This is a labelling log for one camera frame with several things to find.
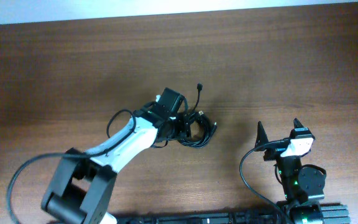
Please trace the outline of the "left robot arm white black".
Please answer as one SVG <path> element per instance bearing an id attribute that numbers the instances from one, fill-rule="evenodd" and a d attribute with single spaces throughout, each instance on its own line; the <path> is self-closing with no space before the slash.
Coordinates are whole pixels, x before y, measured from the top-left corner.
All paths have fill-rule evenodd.
<path id="1" fill-rule="evenodd" d="M 74 148 L 62 158 L 41 202 L 41 208 L 62 223 L 117 223 L 108 205 L 117 174 L 156 142 L 181 134 L 178 110 L 186 98 L 169 88 L 155 101 L 131 113 L 115 135 L 85 152 Z"/>

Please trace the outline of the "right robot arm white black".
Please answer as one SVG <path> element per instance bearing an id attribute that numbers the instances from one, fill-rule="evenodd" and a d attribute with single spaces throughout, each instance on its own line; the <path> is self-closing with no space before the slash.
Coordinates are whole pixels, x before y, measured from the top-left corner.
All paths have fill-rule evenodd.
<path id="1" fill-rule="evenodd" d="M 255 147 L 264 152 L 264 161 L 275 161 L 275 175 L 285 194 L 279 209 L 293 223 L 324 223 L 319 201 L 324 198 L 325 169 L 302 164 L 301 158 L 311 151 L 315 140 L 309 128 L 298 119 L 287 138 L 269 141 L 262 123 L 257 125 Z"/>

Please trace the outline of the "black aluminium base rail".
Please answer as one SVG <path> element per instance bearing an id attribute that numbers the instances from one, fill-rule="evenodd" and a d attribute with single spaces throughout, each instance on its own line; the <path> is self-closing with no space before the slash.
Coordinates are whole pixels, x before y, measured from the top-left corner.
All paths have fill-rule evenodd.
<path id="1" fill-rule="evenodd" d="M 94 221 L 97 224 L 345 224 L 350 223 L 351 218 L 346 205 L 311 205 L 294 208 L 290 212 L 290 218 L 284 218 L 275 210 L 252 209 L 243 212 L 226 213 L 198 213 L 191 215 L 170 216 L 136 216 L 114 217 L 107 213 L 99 215 Z"/>

